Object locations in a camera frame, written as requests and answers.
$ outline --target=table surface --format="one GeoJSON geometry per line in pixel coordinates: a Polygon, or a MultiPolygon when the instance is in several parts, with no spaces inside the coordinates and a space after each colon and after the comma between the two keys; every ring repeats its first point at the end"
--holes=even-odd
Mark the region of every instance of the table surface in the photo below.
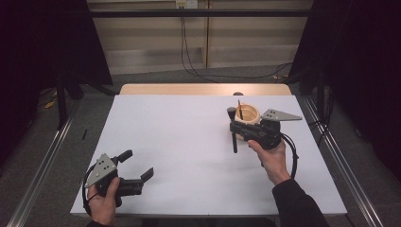
{"type": "Polygon", "coordinates": [[[231,96],[240,92],[244,96],[288,96],[286,84],[269,83],[164,83],[126,84],[120,95],[203,95],[231,96]]]}
{"type": "MultiPolygon", "coordinates": [[[[120,177],[135,179],[150,167],[154,167],[155,176],[145,183],[141,196],[123,198],[118,215],[176,218],[278,214],[271,194],[273,184],[254,152],[238,141],[238,153],[233,154],[225,109],[240,98],[261,109],[277,107],[302,115],[286,85],[128,84],[121,95],[114,100],[91,163],[105,150],[112,150],[107,153],[113,157],[132,148],[133,160],[118,166],[120,177]],[[234,92],[247,96],[232,96],[234,92]],[[194,111],[198,106],[210,112],[194,111]],[[171,117],[164,120],[161,113],[171,117]]],[[[301,187],[324,214],[346,213],[306,122],[282,122],[282,131],[297,146],[300,161],[296,179],[301,187]]],[[[287,162],[290,171],[291,155],[287,162]]],[[[80,192],[71,213],[85,216],[80,192]]]]}

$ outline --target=gray triangular attachment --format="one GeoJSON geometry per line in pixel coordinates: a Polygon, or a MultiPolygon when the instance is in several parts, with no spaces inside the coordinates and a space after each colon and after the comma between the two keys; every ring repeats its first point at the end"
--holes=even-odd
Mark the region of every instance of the gray triangular attachment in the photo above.
{"type": "Polygon", "coordinates": [[[262,114],[262,119],[271,121],[289,121],[289,120],[302,120],[301,116],[293,115],[290,113],[284,113],[276,111],[274,109],[268,109],[262,114]]]}
{"type": "Polygon", "coordinates": [[[92,184],[97,183],[115,170],[117,170],[115,163],[109,158],[109,156],[107,156],[107,154],[103,153],[97,160],[96,166],[92,171],[91,176],[89,176],[85,187],[90,187],[92,184]]]}

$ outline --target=white table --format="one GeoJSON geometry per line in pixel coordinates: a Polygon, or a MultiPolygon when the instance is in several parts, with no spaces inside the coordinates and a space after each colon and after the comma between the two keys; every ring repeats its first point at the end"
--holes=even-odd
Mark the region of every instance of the white table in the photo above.
{"type": "MultiPolygon", "coordinates": [[[[238,141],[238,153],[233,153],[226,109],[235,106],[238,98],[261,113],[273,108],[303,115],[295,96],[117,96],[91,164],[103,152],[114,157],[132,149],[133,157],[118,167],[120,177],[136,179],[154,167],[154,176],[145,183],[143,194],[122,198],[117,215],[277,215],[271,194],[273,184],[256,154],[243,141],[238,141]]],[[[300,156],[297,182],[324,214],[346,213],[306,122],[282,122],[282,132],[293,139],[300,156]]],[[[288,147],[288,171],[291,156],[288,147]]],[[[71,213],[86,215],[80,191],[71,213]]]]}

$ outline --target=electrical cable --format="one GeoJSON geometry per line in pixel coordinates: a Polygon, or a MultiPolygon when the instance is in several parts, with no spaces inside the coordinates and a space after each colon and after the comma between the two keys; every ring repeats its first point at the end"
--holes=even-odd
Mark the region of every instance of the electrical cable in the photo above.
{"type": "Polygon", "coordinates": [[[83,201],[83,208],[85,209],[86,213],[88,213],[89,216],[92,215],[92,211],[91,211],[91,207],[89,206],[89,200],[92,198],[90,198],[89,200],[86,200],[86,195],[85,195],[85,184],[88,181],[88,177],[89,174],[91,174],[92,170],[94,170],[96,164],[93,164],[88,171],[85,174],[85,177],[83,178],[83,182],[82,182],[82,201],[83,201]]]}
{"type": "Polygon", "coordinates": [[[327,101],[326,102],[327,102],[327,105],[326,105],[326,109],[325,109],[324,117],[323,117],[325,124],[322,124],[321,120],[317,120],[317,121],[308,123],[309,127],[314,125],[313,128],[310,129],[311,131],[314,130],[318,126],[322,126],[322,128],[323,128],[322,135],[319,137],[319,140],[317,142],[318,146],[321,144],[321,141],[322,141],[323,137],[325,136],[325,134],[329,130],[331,115],[332,115],[333,110],[334,110],[334,95],[333,95],[333,92],[332,92],[331,89],[329,90],[329,95],[327,97],[327,101]]]}
{"type": "Polygon", "coordinates": [[[97,196],[98,194],[99,194],[99,193],[96,192],[96,194],[94,194],[91,198],[88,199],[88,202],[89,202],[91,199],[93,199],[95,196],[97,196]]]}
{"type": "Polygon", "coordinates": [[[286,141],[286,143],[289,145],[289,147],[291,148],[291,150],[292,150],[292,170],[291,170],[291,178],[292,179],[295,179],[295,174],[296,174],[296,172],[297,172],[297,167],[298,167],[298,159],[299,159],[299,157],[298,157],[298,155],[297,155],[297,149],[295,148],[295,144],[294,144],[294,141],[292,141],[292,139],[288,136],[288,135],[286,135],[286,134],[284,134],[284,133],[281,133],[281,137],[284,139],[284,141],[286,141]]]}
{"type": "Polygon", "coordinates": [[[188,45],[187,45],[187,41],[186,41],[186,27],[185,27],[185,19],[183,17],[181,17],[181,30],[182,30],[182,48],[181,48],[181,59],[182,59],[182,64],[183,64],[183,68],[184,70],[196,77],[200,77],[202,79],[206,79],[209,81],[212,81],[214,83],[219,83],[218,81],[212,80],[212,79],[207,79],[206,77],[215,77],[215,78],[231,78],[231,79],[261,79],[261,78],[268,78],[268,77],[272,77],[274,75],[278,75],[278,73],[280,71],[282,71],[283,69],[285,69],[288,65],[292,65],[292,62],[287,62],[287,63],[282,63],[277,65],[276,70],[270,74],[267,75],[262,75],[262,76],[256,76],[256,77],[241,77],[241,76],[228,76],[228,75],[215,75],[215,74],[208,74],[208,75],[201,75],[197,70],[195,70],[195,68],[192,66],[192,62],[191,59],[189,57],[189,52],[188,52],[188,45]],[[185,51],[186,51],[186,56],[188,58],[189,64],[191,66],[191,70],[193,72],[190,72],[184,62],[183,62],[183,46],[185,45],[185,51]]]}
{"type": "MultiPolygon", "coordinates": [[[[186,41],[186,28],[185,28],[185,19],[183,17],[181,17],[181,34],[182,34],[182,39],[181,39],[181,61],[183,63],[183,68],[185,69],[185,71],[193,76],[197,76],[199,78],[202,79],[206,79],[203,76],[201,76],[196,70],[195,68],[192,66],[192,62],[191,62],[191,58],[189,57],[189,52],[188,52],[188,43],[186,41]],[[186,57],[188,58],[189,61],[189,65],[191,66],[191,69],[194,73],[190,72],[186,67],[185,67],[185,63],[183,62],[183,45],[185,44],[185,50],[186,50],[186,57]]],[[[212,79],[206,79],[209,80],[211,82],[214,83],[218,83],[217,81],[214,81],[212,79]]]]}
{"type": "Polygon", "coordinates": [[[303,68],[302,70],[300,70],[299,72],[297,72],[295,75],[288,77],[287,79],[285,79],[282,83],[284,84],[291,84],[291,83],[295,83],[298,82],[299,79],[307,74],[307,73],[311,73],[310,71],[312,70],[312,67],[307,66],[305,68],[303,68]]]}

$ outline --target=hand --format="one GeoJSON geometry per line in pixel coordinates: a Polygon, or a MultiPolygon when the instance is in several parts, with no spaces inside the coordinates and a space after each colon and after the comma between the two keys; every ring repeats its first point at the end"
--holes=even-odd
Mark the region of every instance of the hand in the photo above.
{"type": "Polygon", "coordinates": [[[248,145],[257,153],[274,185],[290,179],[286,165],[286,144],[283,140],[273,149],[262,149],[254,140],[249,140],[248,145]]]}
{"type": "Polygon", "coordinates": [[[120,184],[120,179],[115,177],[107,189],[106,197],[101,197],[97,195],[97,189],[95,185],[89,187],[88,199],[89,205],[91,206],[92,220],[103,224],[103,225],[114,225],[115,216],[115,200],[114,196],[117,192],[118,185],[120,184]]]}

